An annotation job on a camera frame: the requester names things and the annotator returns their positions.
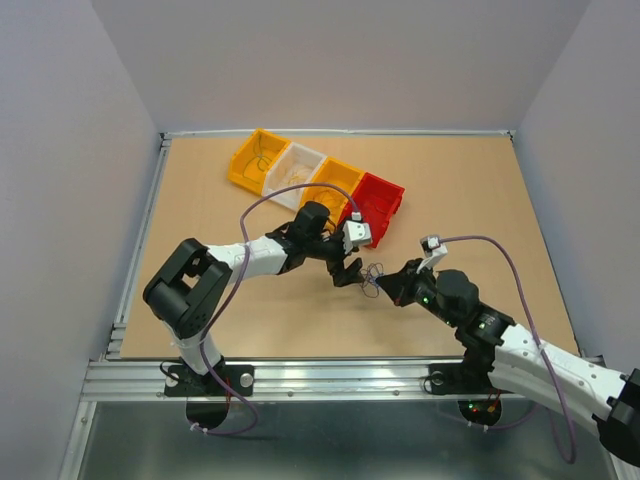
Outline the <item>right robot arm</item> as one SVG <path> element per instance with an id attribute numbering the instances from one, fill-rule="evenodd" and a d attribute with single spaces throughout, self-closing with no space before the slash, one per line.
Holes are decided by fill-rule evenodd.
<path id="1" fill-rule="evenodd" d="M 639 463 L 639 372 L 624 374 L 577 357 L 485 304 L 459 270 L 438 273 L 410 260 L 376 280 L 395 305 L 413 303 L 452 327 L 464 346 L 463 384 L 521 395 L 593 433 L 611 454 Z"/>

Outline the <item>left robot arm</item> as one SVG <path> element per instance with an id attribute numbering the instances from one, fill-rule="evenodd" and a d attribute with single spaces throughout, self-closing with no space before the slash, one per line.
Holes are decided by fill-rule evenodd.
<path id="1" fill-rule="evenodd" d="M 189 368 L 188 382 L 199 393 L 213 393 L 222 384 L 218 364 L 223 356 L 208 328 L 229 285 L 282 275 L 306 259 L 323 261 L 336 287 L 363 281 L 362 260 L 346 265 L 345 259 L 372 242 L 369 224 L 356 212 L 329 232 L 329 215 L 327 207 L 309 201 L 293 220 L 246 243 L 204 245 L 186 239 L 146 285 L 143 301 L 169 330 Z"/>

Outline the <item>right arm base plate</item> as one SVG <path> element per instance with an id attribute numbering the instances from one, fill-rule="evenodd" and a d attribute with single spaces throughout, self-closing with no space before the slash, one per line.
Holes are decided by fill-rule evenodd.
<path id="1" fill-rule="evenodd" d="M 461 421 L 469 428 L 483 431 L 505 431 L 520 426 L 528 419 L 503 423 L 501 396 L 503 391 L 493 387 L 486 376 L 469 373 L 461 362 L 435 363 L 427 366 L 427 373 L 421 380 L 422 390 L 435 396 L 460 396 L 457 401 Z"/>

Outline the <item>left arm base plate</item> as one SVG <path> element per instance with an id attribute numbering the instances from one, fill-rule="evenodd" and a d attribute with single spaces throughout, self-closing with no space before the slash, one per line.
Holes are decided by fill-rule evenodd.
<path id="1" fill-rule="evenodd" d="M 236 399 L 228 389 L 242 397 L 253 395 L 255 368 L 250 364 L 232 365 L 222 361 L 214 371 L 227 385 L 226 388 L 206 373 L 194 373 L 186 364 L 162 362 L 159 366 L 164 376 L 163 395 L 168 398 L 186 399 L 185 415 L 190 428 L 203 434 L 223 436 L 235 435 L 222 430 L 222 424 L 230 417 L 231 402 Z"/>

